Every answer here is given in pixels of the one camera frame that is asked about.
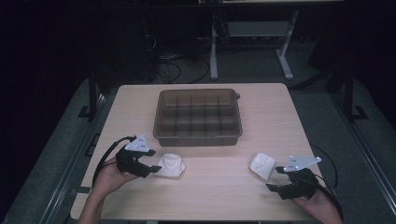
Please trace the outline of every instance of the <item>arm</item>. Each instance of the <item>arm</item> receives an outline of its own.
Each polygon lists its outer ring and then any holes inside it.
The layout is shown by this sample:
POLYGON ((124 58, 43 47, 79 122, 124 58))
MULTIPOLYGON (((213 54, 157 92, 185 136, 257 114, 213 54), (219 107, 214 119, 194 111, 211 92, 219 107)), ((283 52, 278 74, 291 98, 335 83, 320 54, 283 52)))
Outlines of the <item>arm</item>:
POLYGON ((105 162, 102 171, 96 178, 94 187, 85 202, 78 224, 99 223, 105 198, 125 183, 138 178, 137 175, 124 174, 117 167, 116 158, 105 162))
POLYGON ((301 206, 305 212, 324 224, 343 223, 337 209, 329 198, 320 190, 316 190, 314 196, 309 200, 306 198, 291 199, 294 203, 301 206))

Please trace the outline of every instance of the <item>dark background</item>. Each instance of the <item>dark background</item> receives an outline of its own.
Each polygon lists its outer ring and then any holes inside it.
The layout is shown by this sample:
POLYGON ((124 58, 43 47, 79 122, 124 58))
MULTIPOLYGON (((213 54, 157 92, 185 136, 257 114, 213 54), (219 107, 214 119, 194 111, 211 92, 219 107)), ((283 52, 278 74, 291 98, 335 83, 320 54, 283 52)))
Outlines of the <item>dark background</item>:
MULTIPOLYGON (((120 84, 149 83, 153 78, 152 55, 146 52, 142 35, 142 16, 147 14, 115 16, 87 10, 98 6, 96 1, 0 0, 3 102, 0 220, 30 174, 73 93, 89 73, 97 75, 96 82, 102 91, 120 84)), ((396 127, 393 3, 346 1, 343 7, 325 10, 326 14, 312 8, 301 10, 293 39, 318 38, 319 48, 311 63, 319 69, 331 66, 345 54, 353 55, 356 77, 396 127)), ((206 32, 199 29, 208 27, 202 22, 210 22, 207 12, 174 12, 163 15, 166 20, 161 20, 160 15, 152 18, 151 24, 157 29, 151 31, 157 32, 163 43, 182 43, 181 50, 183 41, 184 46, 190 46, 198 34, 206 32)))

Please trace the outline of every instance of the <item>metal frame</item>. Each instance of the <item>metal frame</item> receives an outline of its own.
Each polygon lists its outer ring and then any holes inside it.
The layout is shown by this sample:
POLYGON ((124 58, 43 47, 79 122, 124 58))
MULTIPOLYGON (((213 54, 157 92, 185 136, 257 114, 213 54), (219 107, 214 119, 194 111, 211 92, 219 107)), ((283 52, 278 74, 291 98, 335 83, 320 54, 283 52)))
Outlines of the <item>metal frame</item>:
MULTIPOLYGON (((291 36, 293 34, 295 22, 297 21, 299 10, 294 10, 291 14, 291 18, 289 20, 288 26, 286 28, 286 33, 280 36, 284 36, 285 40, 280 49, 276 50, 276 56, 279 59, 280 66, 282 67, 283 73, 285 75, 286 80, 293 80, 293 74, 290 70, 288 61, 286 60, 286 52, 289 47, 289 43, 291 40, 291 36)), ((279 36, 278 34, 255 34, 255 36, 279 36)), ((210 78, 212 80, 217 80, 219 78, 218 74, 218 63, 216 58, 216 31, 212 25, 212 46, 210 50, 210 78)))
POLYGON ((364 138, 363 136, 361 136, 358 128, 354 125, 353 122, 350 122, 349 115, 345 113, 345 105, 343 105, 341 100, 336 95, 333 95, 331 99, 336 108, 338 108, 340 117, 343 119, 344 123, 346 124, 350 133, 358 144, 361 155, 366 161, 368 168, 372 176, 374 177, 375 183, 378 185, 390 209, 396 216, 396 189, 390 184, 387 175, 384 173, 381 165, 376 160, 375 155, 372 152, 373 150, 364 141, 364 138))

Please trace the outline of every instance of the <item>gray floor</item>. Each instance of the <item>gray floor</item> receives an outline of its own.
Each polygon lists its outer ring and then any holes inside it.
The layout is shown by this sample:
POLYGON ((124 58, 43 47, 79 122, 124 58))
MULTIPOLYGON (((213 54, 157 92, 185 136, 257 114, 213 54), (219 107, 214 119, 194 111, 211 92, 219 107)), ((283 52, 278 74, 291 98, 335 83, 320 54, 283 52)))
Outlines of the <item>gray floor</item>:
MULTIPOLYGON (((315 43, 291 43, 287 58, 295 75, 292 81, 282 75, 275 53, 277 43, 267 43, 259 48, 244 46, 237 53, 220 54, 216 82, 281 82, 293 86, 318 72, 306 63, 314 46, 315 43)), ((208 53, 201 56, 208 60, 208 53)), ((201 60, 180 59, 173 63, 182 71, 174 83, 187 83, 207 69, 201 60)), ((169 71, 174 76, 177 73, 173 66, 169 66, 169 71)), ((211 82, 209 76, 198 81, 211 82)), ((158 83, 163 82, 157 77, 152 84, 158 83)), ((334 184, 334 170, 320 150, 326 151, 336 165, 336 192, 344 209, 345 223, 396 223, 392 206, 389 206, 392 200, 386 197, 389 193, 395 199, 396 132, 358 81, 355 81, 354 105, 360 105, 369 119, 354 123, 347 121, 340 107, 343 92, 327 93, 326 83, 327 80, 322 79, 302 91, 290 91, 290 95, 314 153, 323 159, 319 167, 330 185, 334 184)), ((116 93, 114 90, 98 101, 98 115, 88 122, 88 119, 78 118, 80 109, 89 102, 87 81, 81 84, 4 223, 76 223, 68 214, 90 161, 85 154, 91 140, 100 134, 116 93)), ((103 223, 131 222, 104 220, 103 223)))

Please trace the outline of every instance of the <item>human hand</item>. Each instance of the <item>human hand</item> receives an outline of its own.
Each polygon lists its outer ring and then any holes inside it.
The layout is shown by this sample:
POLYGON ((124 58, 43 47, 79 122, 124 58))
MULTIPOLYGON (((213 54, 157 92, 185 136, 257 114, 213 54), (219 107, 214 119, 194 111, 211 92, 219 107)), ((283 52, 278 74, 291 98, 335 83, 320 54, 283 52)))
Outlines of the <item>human hand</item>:
POLYGON ((125 183, 136 178, 138 178, 137 175, 121 172, 117 167, 116 158, 113 157, 103 165, 102 170, 96 178, 91 194, 99 198, 105 198, 108 194, 116 191, 125 183))
POLYGON ((343 223, 332 201, 320 190, 316 190, 310 199, 305 197, 291 199, 305 212, 325 224, 343 223))

